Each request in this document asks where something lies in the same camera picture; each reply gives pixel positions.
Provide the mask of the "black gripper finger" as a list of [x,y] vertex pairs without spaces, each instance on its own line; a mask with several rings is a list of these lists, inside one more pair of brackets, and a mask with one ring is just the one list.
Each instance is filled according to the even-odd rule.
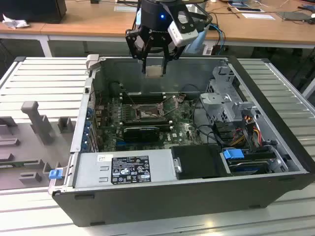
[[[136,46],[136,40],[140,37],[144,43],[141,50]],[[153,46],[153,36],[150,34],[148,28],[127,29],[126,30],[126,42],[134,59],[142,61],[142,73],[146,73],[147,56]]]
[[169,44],[171,43],[170,36],[163,36],[162,38],[162,48],[163,48],[163,63],[162,63],[162,73],[166,73],[167,64],[172,60],[178,60],[183,53],[185,46],[177,47],[170,52]]

